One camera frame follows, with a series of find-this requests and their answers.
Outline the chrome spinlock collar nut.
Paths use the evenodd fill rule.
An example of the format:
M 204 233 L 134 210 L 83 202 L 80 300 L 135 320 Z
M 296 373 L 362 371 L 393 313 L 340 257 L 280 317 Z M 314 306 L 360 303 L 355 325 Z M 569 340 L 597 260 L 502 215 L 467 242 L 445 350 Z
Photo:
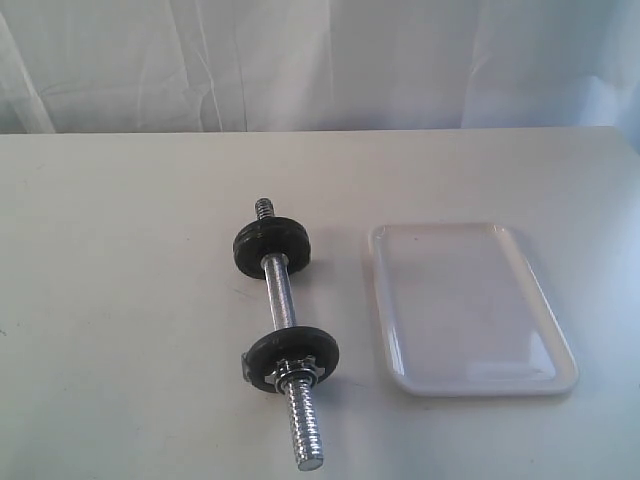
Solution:
M 326 369 L 316 364 L 316 358 L 308 355 L 301 359 L 278 360 L 273 370 L 267 374 L 264 381 L 273 386 L 277 393 L 284 394 L 285 387 L 294 380 L 303 380 L 310 387 L 314 387 L 325 374 Z

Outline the white rectangular tray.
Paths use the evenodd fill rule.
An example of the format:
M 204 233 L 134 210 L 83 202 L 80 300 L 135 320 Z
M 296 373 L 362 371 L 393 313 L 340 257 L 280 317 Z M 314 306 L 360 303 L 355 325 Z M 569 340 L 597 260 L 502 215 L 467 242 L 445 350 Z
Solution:
M 575 387 L 575 358 L 509 229 L 382 225 L 369 247 L 383 351 L 399 389 L 526 397 Z

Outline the white backdrop curtain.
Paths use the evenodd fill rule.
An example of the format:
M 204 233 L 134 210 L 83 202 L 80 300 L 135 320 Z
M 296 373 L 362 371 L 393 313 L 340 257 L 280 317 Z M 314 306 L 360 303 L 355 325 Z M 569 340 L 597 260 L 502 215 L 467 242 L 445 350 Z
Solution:
M 5 132 L 639 124 L 635 1 L 5 1 Z

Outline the black weight plate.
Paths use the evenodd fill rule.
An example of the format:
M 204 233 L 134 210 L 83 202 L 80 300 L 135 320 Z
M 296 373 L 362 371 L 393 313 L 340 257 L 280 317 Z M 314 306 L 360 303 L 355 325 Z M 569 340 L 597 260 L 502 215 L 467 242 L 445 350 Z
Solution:
M 283 254 L 290 275 L 305 269 L 311 260 L 311 244 L 307 238 L 275 236 L 260 238 L 238 238 L 233 241 L 233 257 L 237 268 L 246 276 L 265 279 L 262 260 L 271 254 Z
M 322 329 L 309 326 L 279 329 L 261 337 L 242 354 L 243 378 L 259 390 L 277 393 L 273 386 L 264 381 L 275 363 L 282 359 L 301 359 L 308 355 L 313 355 L 316 364 L 326 369 L 318 382 L 321 383 L 335 371 L 340 350 L 337 341 Z
M 305 227 L 296 220 L 287 217 L 268 217 L 255 220 L 243 227 L 238 238 L 260 238 L 275 236 L 276 238 L 293 236 L 307 238 Z

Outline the chrome dumbbell bar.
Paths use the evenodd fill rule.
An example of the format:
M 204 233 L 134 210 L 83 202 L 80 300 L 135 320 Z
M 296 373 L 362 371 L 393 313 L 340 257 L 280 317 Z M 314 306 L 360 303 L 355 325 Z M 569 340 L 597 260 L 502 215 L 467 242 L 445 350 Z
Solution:
M 257 220 L 277 217 L 272 202 L 267 198 L 256 201 Z M 288 260 L 283 254 L 271 254 L 263 258 L 274 331 L 298 327 L 292 300 Z M 291 381 L 282 394 L 286 399 L 288 418 L 296 465 L 301 471 L 315 470 L 323 465 L 324 454 L 318 429 L 312 389 L 303 380 Z

